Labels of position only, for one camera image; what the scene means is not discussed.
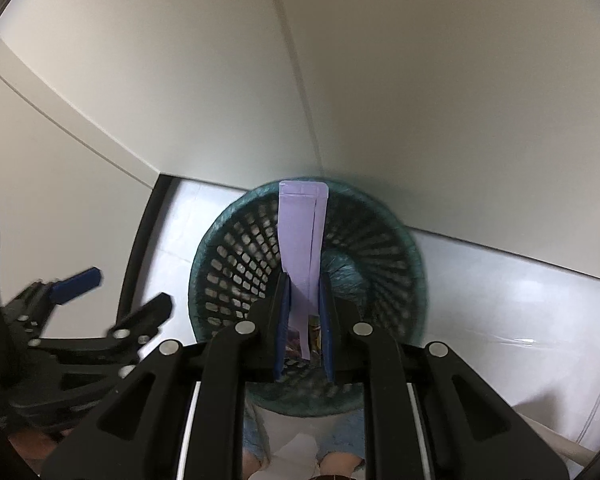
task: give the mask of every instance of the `white wall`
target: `white wall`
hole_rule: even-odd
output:
[[[407,224],[600,277],[600,0],[13,0],[0,37],[159,171],[324,169]]]
[[[37,279],[64,278],[91,266],[104,274],[101,288],[56,309],[46,336],[99,336],[115,322],[150,192],[0,79],[2,300]]]

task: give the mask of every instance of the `torn packaging strip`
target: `torn packaging strip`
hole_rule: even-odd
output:
[[[320,251],[329,187],[323,182],[283,180],[278,193],[278,244],[291,281],[289,328],[298,332],[302,359],[309,360],[309,316],[318,316]]]

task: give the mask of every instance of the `person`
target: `person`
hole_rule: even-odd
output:
[[[365,464],[365,415],[359,409],[340,418],[318,442],[321,475],[350,478]],[[271,460],[269,438],[253,405],[246,403],[242,426],[242,480],[266,469]]]

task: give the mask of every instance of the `white tile floor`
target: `white tile floor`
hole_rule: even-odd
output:
[[[242,193],[180,182],[143,294],[144,300],[171,294],[174,316],[145,352],[165,338],[194,342],[187,308],[190,266],[206,230]],[[448,343],[509,404],[599,449],[600,405],[594,408],[600,400],[600,281],[447,238],[417,232],[414,238],[429,285],[425,342]],[[269,412],[264,419],[276,456],[253,479],[309,478],[315,438],[334,419]]]

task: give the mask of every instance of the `green trash basket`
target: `green trash basket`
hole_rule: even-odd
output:
[[[398,341],[418,345],[426,317],[422,260],[409,231],[381,203],[339,182],[329,186],[321,269],[334,296],[353,301],[363,319]],[[282,270],[278,248],[278,184],[260,186],[232,203],[202,238],[191,266],[189,314],[196,339],[249,315],[272,296]],[[257,405],[291,416],[326,416],[362,407],[360,384],[335,386],[324,371],[285,359],[277,383],[250,383]]]

